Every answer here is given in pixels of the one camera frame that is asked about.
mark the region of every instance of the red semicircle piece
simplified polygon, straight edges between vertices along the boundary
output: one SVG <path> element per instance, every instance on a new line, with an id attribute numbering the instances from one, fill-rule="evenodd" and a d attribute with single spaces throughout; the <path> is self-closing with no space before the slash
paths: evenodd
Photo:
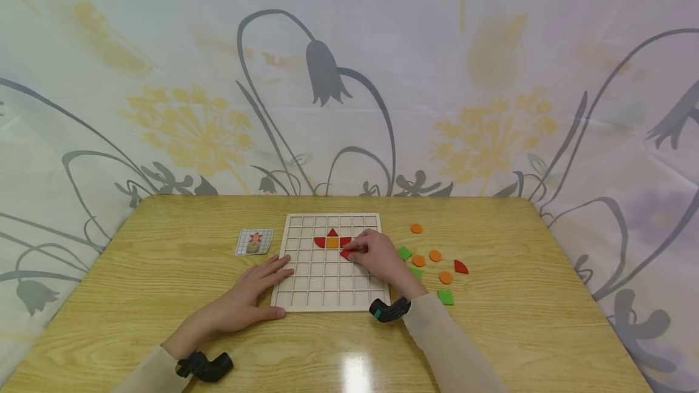
<path id="1" fill-rule="evenodd" d="M 468 267 L 459 260 L 454 260 L 454 271 L 460 274 L 468 274 Z"/>

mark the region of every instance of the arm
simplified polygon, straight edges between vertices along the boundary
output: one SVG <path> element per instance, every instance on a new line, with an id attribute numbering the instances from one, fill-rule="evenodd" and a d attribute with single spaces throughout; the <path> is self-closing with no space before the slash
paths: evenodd
<path id="1" fill-rule="evenodd" d="M 257 297 L 294 273 L 291 269 L 280 270 L 288 262 L 288 255 L 274 255 L 246 270 L 231 290 L 194 312 L 162 345 L 153 348 L 114 393 L 181 393 L 192 376 L 182 378 L 175 373 L 178 360 L 187 358 L 215 334 L 239 331 L 261 320 L 283 318 L 284 309 L 258 307 Z"/>
<path id="2" fill-rule="evenodd" d="M 459 329 L 437 296 L 430 294 L 397 255 L 390 238 L 371 229 L 345 246 L 349 260 L 392 284 L 407 300 L 405 327 L 424 352 L 442 393 L 506 393 L 507 388 Z"/>

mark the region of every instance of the left hand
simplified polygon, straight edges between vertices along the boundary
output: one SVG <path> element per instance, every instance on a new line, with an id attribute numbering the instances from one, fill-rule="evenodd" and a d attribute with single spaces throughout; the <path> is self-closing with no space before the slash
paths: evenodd
<path id="1" fill-rule="evenodd" d="M 258 307 L 257 298 L 267 288 L 290 277 L 293 269 L 280 270 L 290 260 L 273 255 L 246 270 L 231 290 L 190 315 L 162 344 L 176 360 L 188 357 L 217 332 L 235 332 L 261 320 L 281 319 L 286 311 L 278 306 Z"/>

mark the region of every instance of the fabric backdrop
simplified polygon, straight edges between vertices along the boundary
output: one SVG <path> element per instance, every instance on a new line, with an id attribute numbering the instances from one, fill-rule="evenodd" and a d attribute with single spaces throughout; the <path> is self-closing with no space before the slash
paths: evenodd
<path id="1" fill-rule="evenodd" d="M 148 195 L 496 195 L 699 389 L 699 0 L 0 0 L 0 33 L 0 384 Z"/>

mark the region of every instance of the orange square piece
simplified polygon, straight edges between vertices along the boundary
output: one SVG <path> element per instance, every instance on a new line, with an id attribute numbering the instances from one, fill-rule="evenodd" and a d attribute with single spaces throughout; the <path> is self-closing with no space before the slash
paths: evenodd
<path id="1" fill-rule="evenodd" d="M 326 247 L 326 249 L 337 249 L 338 247 L 340 247 L 340 238 L 339 237 L 326 238 L 325 247 Z"/>

